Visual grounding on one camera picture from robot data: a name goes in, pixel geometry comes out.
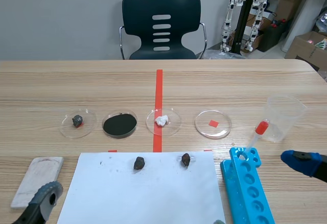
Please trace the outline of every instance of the blue test tube rack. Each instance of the blue test tube rack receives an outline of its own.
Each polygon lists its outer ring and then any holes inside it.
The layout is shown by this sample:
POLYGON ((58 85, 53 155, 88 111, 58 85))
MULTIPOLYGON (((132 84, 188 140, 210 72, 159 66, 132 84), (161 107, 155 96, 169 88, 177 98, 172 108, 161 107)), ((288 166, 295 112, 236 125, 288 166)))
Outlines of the blue test tube rack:
POLYGON ((220 163, 234 224, 275 224, 256 168, 259 154, 251 148, 245 160, 244 147, 232 147, 230 160, 220 163))

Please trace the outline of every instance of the white cotton ball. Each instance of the white cotton ball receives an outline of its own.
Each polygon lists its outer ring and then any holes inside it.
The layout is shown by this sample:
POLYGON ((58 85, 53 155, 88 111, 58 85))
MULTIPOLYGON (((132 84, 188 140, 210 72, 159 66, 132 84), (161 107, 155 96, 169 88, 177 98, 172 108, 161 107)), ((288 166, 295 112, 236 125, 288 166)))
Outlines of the white cotton ball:
POLYGON ((167 115, 159 116, 158 118, 155 119, 155 122, 159 126, 164 126, 166 123, 168 123, 168 116, 167 115))

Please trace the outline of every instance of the plastic dropper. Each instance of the plastic dropper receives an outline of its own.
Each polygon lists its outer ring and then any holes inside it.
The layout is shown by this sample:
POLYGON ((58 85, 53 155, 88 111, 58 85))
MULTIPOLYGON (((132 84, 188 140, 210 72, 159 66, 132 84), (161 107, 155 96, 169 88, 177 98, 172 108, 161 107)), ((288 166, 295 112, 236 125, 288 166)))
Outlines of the plastic dropper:
POLYGON ((264 134, 264 132, 268 129, 268 126, 269 126, 269 121, 267 119, 262 120, 260 122, 260 124, 258 125, 258 127, 255 130, 252 140, 250 141, 250 143, 248 144, 248 146, 246 147, 246 149, 244 150, 244 152, 242 154, 242 159, 247 159, 247 155, 248 155, 250 149, 254 146, 254 144, 260 138, 260 136, 262 136, 264 134))

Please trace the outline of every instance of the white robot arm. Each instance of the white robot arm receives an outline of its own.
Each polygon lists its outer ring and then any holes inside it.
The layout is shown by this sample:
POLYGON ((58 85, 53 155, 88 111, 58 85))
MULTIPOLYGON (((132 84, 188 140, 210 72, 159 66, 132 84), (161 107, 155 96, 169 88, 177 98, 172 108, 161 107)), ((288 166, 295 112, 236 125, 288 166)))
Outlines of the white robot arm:
POLYGON ((229 0, 228 4, 228 9, 227 9, 227 14, 226 14, 226 20, 223 25, 223 33, 222 33, 222 41, 220 45, 220 50, 222 52, 228 52, 229 51, 229 46, 228 46, 228 39, 230 36, 230 33, 232 30, 230 29, 230 24, 231 24, 231 17, 233 14, 233 10, 235 6, 242 6, 243 2, 246 0, 229 0))
MULTIPOLYGON (((245 1, 246 0, 229 0, 227 16, 223 24, 223 33, 222 33, 222 40, 220 45, 221 52, 229 51, 228 40, 229 40, 230 33, 232 32, 232 30, 230 29, 230 24, 231 24, 231 17, 232 17, 234 6, 243 6, 243 2, 245 1)), ((248 49, 249 51, 253 50, 252 45, 256 36, 258 35, 258 29, 261 25, 261 20, 262 20, 262 13, 264 9, 267 7, 267 0, 253 0, 252 5, 257 6, 258 11, 255 16, 255 21, 252 25, 250 39, 245 43, 245 49, 248 49)))
POLYGON ((262 21, 262 13, 267 7, 267 0, 253 0, 253 6, 257 6, 258 10, 255 15, 255 21, 252 24, 251 34, 249 40, 245 43, 244 47, 248 51, 253 51, 253 43, 258 35, 258 29, 260 28, 262 21))

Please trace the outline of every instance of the plastic beaker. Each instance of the plastic beaker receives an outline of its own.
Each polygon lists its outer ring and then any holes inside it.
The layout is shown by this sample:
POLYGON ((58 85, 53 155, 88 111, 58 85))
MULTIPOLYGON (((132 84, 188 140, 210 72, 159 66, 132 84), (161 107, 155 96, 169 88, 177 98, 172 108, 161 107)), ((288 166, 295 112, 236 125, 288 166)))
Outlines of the plastic beaker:
POLYGON ((296 121, 304 115, 307 107, 289 95, 274 95, 268 98, 263 119, 269 120, 269 127, 263 139, 279 142, 284 139, 296 121))

